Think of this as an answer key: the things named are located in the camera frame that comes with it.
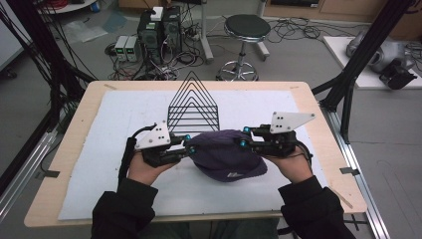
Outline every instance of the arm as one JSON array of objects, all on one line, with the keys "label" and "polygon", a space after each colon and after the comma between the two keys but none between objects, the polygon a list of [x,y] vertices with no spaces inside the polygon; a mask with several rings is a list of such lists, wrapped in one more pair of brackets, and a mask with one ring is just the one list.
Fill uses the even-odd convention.
[{"label": "arm", "polygon": [[152,203],[158,190],[150,185],[173,165],[154,168],[143,161],[141,153],[136,153],[127,179],[117,192],[105,192],[94,208],[92,238],[137,239],[137,233],[155,216]]},{"label": "arm", "polygon": [[344,225],[338,197],[320,186],[298,147],[288,158],[269,160],[291,182],[279,188],[285,201],[282,213],[301,238],[354,238]]}]

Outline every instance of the hand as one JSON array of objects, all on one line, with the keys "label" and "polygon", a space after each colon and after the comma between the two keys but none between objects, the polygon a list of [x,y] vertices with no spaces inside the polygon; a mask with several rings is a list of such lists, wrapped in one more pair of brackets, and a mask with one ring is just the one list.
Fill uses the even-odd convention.
[{"label": "hand", "polygon": [[264,156],[264,158],[273,162],[282,175],[293,184],[313,176],[310,165],[299,147],[296,147],[295,151],[285,158],[271,156]]},{"label": "hand", "polygon": [[171,168],[177,163],[165,164],[159,167],[152,167],[143,161],[142,153],[136,152],[130,163],[129,173],[127,178],[141,182],[146,185],[151,185],[161,172]]}]

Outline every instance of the stool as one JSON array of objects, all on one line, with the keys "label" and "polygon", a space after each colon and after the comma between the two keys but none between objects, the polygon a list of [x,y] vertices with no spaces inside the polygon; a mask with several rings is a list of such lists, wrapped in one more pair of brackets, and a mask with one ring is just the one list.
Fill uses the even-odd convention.
[{"label": "stool", "polygon": [[255,68],[244,62],[245,43],[259,43],[264,41],[271,31],[270,24],[257,15],[240,14],[227,18],[224,24],[226,33],[242,41],[242,49],[237,61],[226,63],[217,74],[219,81],[231,81],[242,79],[243,81],[258,81]]}]

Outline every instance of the navy cap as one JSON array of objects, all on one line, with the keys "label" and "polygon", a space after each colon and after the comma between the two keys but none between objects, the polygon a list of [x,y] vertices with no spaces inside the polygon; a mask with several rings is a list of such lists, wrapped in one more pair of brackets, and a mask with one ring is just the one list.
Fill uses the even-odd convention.
[{"label": "navy cap", "polygon": [[207,176],[222,182],[259,176],[267,172],[264,159],[250,148],[241,147],[236,138],[251,139],[239,130],[202,132],[187,141],[195,145],[190,157]]}]

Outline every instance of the black jacket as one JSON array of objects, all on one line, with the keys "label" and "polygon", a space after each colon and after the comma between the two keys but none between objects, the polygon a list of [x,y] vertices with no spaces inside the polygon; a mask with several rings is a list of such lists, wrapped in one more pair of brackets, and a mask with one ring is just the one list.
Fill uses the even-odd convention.
[{"label": "black jacket", "polygon": [[[283,215],[301,238],[354,238],[344,226],[338,197],[321,188],[314,176],[279,188]],[[93,239],[137,239],[137,232],[154,218],[152,203],[158,190],[124,179],[117,192],[105,192],[93,211]]]}]

